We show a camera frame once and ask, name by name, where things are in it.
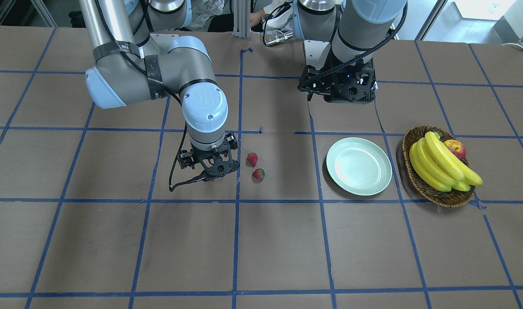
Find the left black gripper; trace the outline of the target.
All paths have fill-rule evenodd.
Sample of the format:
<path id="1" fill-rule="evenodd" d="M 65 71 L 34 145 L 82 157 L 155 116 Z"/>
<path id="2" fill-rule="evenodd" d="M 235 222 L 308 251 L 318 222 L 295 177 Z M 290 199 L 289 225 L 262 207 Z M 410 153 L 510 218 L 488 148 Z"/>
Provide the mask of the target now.
<path id="1" fill-rule="evenodd" d="M 345 66 L 328 76 L 320 77 L 301 86 L 309 78 L 342 64 L 337 58 L 327 58 L 321 69 L 306 65 L 297 89 L 308 92 L 308 100 L 313 94 L 322 95 L 328 103 L 368 104 L 375 99 L 375 69 L 373 60 L 367 63 L 360 59 L 355 64 Z"/>

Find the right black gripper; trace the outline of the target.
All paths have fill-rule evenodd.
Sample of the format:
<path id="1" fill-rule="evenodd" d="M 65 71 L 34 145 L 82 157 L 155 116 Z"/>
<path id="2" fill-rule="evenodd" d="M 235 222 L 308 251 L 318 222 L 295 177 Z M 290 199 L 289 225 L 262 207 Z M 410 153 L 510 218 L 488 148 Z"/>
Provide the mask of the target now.
<path id="1" fill-rule="evenodd" d="M 191 181 L 210 181 L 215 178 L 224 177 L 240 169 L 240 163 L 232 157 L 232 150 L 238 148 L 234 133 L 227 133 L 220 146 L 212 146 L 209 150 L 202 150 L 194 146 L 190 151 L 180 150 L 177 161 L 182 169 L 195 168 L 201 164 L 203 171 Z"/>

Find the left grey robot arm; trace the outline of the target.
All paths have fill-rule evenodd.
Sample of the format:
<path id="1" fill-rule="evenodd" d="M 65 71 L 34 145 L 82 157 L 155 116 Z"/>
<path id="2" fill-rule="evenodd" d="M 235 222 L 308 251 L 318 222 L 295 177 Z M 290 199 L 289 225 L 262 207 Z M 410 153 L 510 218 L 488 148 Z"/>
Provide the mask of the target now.
<path id="1" fill-rule="evenodd" d="M 407 16 L 406 0 L 295 0 L 293 34 L 326 42 L 322 65 L 307 64 L 297 89 L 328 103 L 375 99 L 373 55 L 393 39 Z"/>

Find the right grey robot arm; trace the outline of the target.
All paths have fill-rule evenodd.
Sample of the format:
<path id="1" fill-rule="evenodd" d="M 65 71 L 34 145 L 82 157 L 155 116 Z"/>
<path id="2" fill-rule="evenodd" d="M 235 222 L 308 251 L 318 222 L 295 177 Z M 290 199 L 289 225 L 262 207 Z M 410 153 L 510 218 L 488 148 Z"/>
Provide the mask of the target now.
<path id="1" fill-rule="evenodd" d="M 95 65 L 85 82 L 99 108 L 125 107 L 175 96 L 180 102 L 191 150 L 180 149 L 181 168 L 201 164 L 193 182 L 210 181 L 239 170 L 232 158 L 238 145 L 226 133 L 228 104 L 215 80 L 212 59 L 193 36 L 172 39 L 167 48 L 151 33 L 188 26 L 188 0 L 81 0 Z"/>

